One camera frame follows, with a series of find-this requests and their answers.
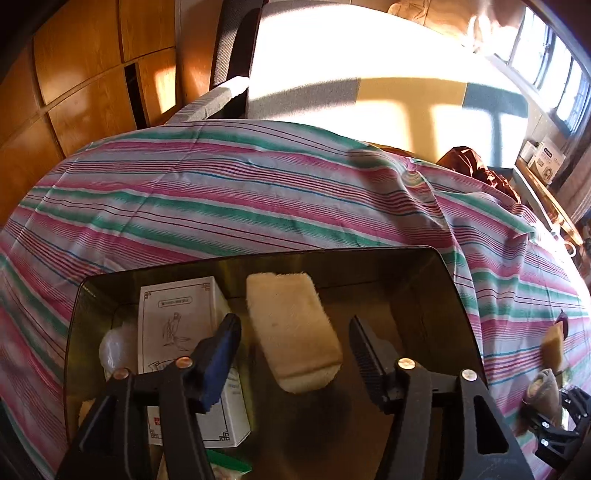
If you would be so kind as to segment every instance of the bed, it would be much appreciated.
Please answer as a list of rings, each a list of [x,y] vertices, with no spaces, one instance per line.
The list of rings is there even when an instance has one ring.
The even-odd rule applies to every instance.
[[[0,397],[35,465],[66,450],[63,365],[88,275],[224,255],[430,245],[460,294],[514,426],[539,345],[569,316],[572,383],[591,388],[589,292],[523,205],[435,164],[286,122],[168,124],[94,142],[26,195],[0,233]],[[535,473],[549,468],[519,437]]]

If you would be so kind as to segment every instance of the chair armrest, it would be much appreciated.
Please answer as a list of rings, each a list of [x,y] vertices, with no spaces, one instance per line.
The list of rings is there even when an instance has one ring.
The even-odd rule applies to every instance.
[[[248,77],[234,77],[209,90],[176,112],[166,125],[205,120],[219,112],[230,100],[248,88]]]

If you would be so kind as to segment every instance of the window frame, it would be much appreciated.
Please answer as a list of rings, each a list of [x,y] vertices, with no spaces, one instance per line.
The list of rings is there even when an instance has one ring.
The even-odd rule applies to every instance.
[[[526,80],[523,75],[519,72],[519,70],[517,70],[513,63],[515,60],[515,55],[517,53],[517,48],[519,45],[519,41],[521,39],[521,35],[523,33],[523,27],[524,27],[524,23],[525,23],[525,17],[527,14],[527,10],[530,10],[530,12],[535,15],[536,17],[538,17],[540,20],[542,20],[542,22],[545,24],[545,43],[544,43],[544,54],[542,56],[541,62],[540,62],[540,68],[538,70],[538,74],[536,75],[536,78],[534,80],[534,83],[529,82],[528,80]],[[545,105],[545,101],[542,98],[542,96],[540,95],[540,90],[544,84],[544,81],[546,79],[546,76],[548,74],[548,71],[550,69],[551,66],[551,62],[552,62],[552,57],[554,54],[554,48],[556,46],[556,38],[558,38],[558,35],[556,34],[555,30],[552,28],[552,26],[550,26],[548,24],[547,21],[544,20],[544,18],[540,17],[533,9],[529,8],[528,6],[525,7],[524,10],[524,15],[523,18],[521,19],[521,23],[519,24],[519,29],[517,31],[517,35],[515,36],[515,41],[513,42],[513,48],[511,49],[511,54],[509,55],[509,59],[508,60],[504,60],[502,57],[498,56],[495,54],[495,56],[497,57],[497,59],[499,59],[501,62],[503,62],[504,64],[506,64],[511,70],[512,72],[516,73],[519,78],[526,83],[527,85],[529,85],[537,94],[537,97],[542,101],[542,103],[544,104],[544,110],[546,111],[546,113],[548,114],[548,116],[552,119],[552,121],[558,126],[559,130],[561,131],[561,133],[568,139],[572,136],[574,136],[574,134],[577,132],[577,129],[579,128],[579,126],[582,123],[582,120],[584,119],[584,117],[586,116],[587,111],[589,110],[589,105],[590,105],[590,97],[591,97],[591,77],[589,77],[589,75],[587,74],[587,71],[583,68],[583,66],[576,60],[575,56],[573,55],[571,49],[568,47],[568,45],[564,44],[566,46],[566,49],[569,51],[570,53],[570,66],[569,66],[569,73],[566,77],[566,81],[564,83],[564,88],[562,91],[562,94],[560,95],[560,100],[558,101],[558,103],[554,106],[550,106],[550,105]],[[577,99],[575,100],[573,107],[571,108],[571,112],[569,114],[569,118],[566,119],[566,121],[562,120],[558,115],[557,115],[557,110],[558,107],[560,106],[563,98],[564,98],[564,94],[566,93],[566,89],[567,86],[569,84],[570,78],[571,78],[571,74],[573,71],[573,63],[577,62],[577,64],[579,65],[580,69],[581,69],[581,80],[579,83],[579,92],[577,94]],[[584,87],[585,89],[585,93],[584,93],[584,97],[583,97],[583,102],[581,104],[579,95],[581,94],[581,89],[582,87]]]

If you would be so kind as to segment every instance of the sunlight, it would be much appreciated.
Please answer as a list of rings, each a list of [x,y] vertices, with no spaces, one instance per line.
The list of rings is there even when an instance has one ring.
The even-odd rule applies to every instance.
[[[175,65],[159,70],[154,74],[154,84],[160,113],[170,110],[177,103],[176,101],[176,76]]]

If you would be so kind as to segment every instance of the white box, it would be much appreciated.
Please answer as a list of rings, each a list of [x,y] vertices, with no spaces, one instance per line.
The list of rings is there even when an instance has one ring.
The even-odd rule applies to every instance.
[[[536,177],[548,185],[552,182],[562,162],[564,162],[564,154],[551,139],[544,137],[528,166]]]
[[[138,315],[138,372],[162,370],[190,355],[211,337],[230,308],[215,278],[195,278],[142,287]],[[235,447],[250,433],[238,370],[232,367],[222,398],[206,414],[197,414],[206,448]],[[149,441],[162,445],[160,412],[148,407]]]

